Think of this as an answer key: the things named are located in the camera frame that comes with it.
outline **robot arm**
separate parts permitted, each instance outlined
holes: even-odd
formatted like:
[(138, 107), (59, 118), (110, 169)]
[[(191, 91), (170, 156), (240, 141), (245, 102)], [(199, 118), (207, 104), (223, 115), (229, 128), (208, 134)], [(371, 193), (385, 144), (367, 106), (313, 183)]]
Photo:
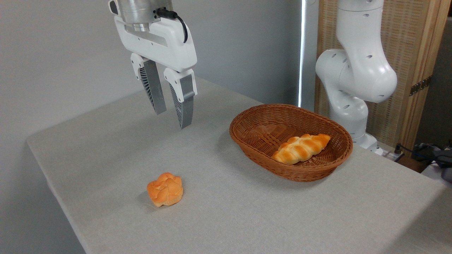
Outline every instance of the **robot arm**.
[(110, 0), (121, 42), (132, 51), (135, 76), (141, 80), (157, 114), (166, 111), (156, 63), (167, 68), (181, 128), (191, 124), (198, 94), (192, 68), (197, 60), (189, 28), (171, 11), (171, 0)]
[(383, 0), (339, 0), (336, 36), (344, 50), (323, 52), (315, 67), (330, 101), (330, 118), (366, 148), (368, 108), (364, 100), (382, 102), (397, 85), (381, 45), (382, 9)]

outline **wicker basket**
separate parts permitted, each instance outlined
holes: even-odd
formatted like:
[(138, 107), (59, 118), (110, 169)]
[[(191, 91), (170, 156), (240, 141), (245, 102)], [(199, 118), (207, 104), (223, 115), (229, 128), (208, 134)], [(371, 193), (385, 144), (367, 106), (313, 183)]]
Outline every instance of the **wicker basket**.
[[(321, 153), (294, 165), (270, 158), (290, 137), (306, 133), (328, 134), (331, 140)], [(352, 138), (342, 126), (287, 104), (264, 104), (243, 111), (232, 120), (229, 134), (252, 161), (276, 175), (297, 182), (316, 181), (330, 175), (353, 150)]]

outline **electrical cable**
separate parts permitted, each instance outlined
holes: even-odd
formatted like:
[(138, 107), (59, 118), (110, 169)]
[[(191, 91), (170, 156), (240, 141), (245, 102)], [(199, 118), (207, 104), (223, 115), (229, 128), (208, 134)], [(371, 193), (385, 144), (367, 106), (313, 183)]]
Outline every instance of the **electrical cable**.
[(404, 150), (407, 150), (408, 152), (410, 152), (410, 153), (412, 153), (413, 155), (416, 155), (416, 156), (418, 156), (418, 157), (426, 158), (426, 159), (431, 160), (431, 161), (434, 160), (434, 161), (436, 161), (436, 162), (441, 162), (441, 163), (444, 163), (444, 164), (446, 164), (446, 165), (449, 165), (449, 164), (450, 164), (450, 162), (448, 162), (448, 161), (438, 160), (438, 157), (439, 157), (439, 156), (436, 156), (435, 158), (431, 158), (431, 157), (428, 157), (428, 156), (425, 156), (425, 155), (416, 153), (415, 151), (410, 150), (410, 149), (408, 149), (408, 148), (402, 146), (401, 144), (397, 144), (396, 147), (395, 147), (396, 150), (397, 150), (397, 149), (400, 149), (400, 148), (403, 148)]
[(177, 15), (177, 13), (175, 11), (167, 10), (166, 8), (158, 8), (155, 11), (155, 13), (157, 13), (157, 15), (159, 15), (162, 18), (178, 19), (182, 24), (182, 28), (184, 29), (184, 43), (187, 42), (187, 40), (188, 40), (187, 26), (185, 25), (185, 22), (182, 20), (182, 18), (179, 17), (179, 15)]

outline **gray wall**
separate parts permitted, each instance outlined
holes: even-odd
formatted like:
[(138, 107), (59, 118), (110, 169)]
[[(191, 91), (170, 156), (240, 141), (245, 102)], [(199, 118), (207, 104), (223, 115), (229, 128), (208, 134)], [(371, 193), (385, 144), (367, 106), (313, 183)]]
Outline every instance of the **gray wall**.
[[(196, 43), (195, 74), (293, 102), (297, 2), (174, 0)], [(0, 31), (0, 253), (81, 253), (25, 138), (142, 91), (130, 53), (106, 0), (1, 1)]]

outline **bread roll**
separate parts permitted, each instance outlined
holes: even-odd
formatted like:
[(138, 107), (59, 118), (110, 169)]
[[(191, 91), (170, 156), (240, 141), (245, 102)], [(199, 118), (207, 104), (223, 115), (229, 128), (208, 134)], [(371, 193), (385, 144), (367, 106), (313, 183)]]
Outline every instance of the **bread roll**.
[(282, 143), (278, 151), (273, 153), (272, 159), (286, 164), (295, 164), (298, 161), (309, 160), (313, 155), (319, 154), (330, 141), (326, 134), (291, 137)]
[(147, 193), (154, 205), (174, 205), (182, 199), (182, 179), (171, 173), (163, 173), (157, 180), (147, 185)]

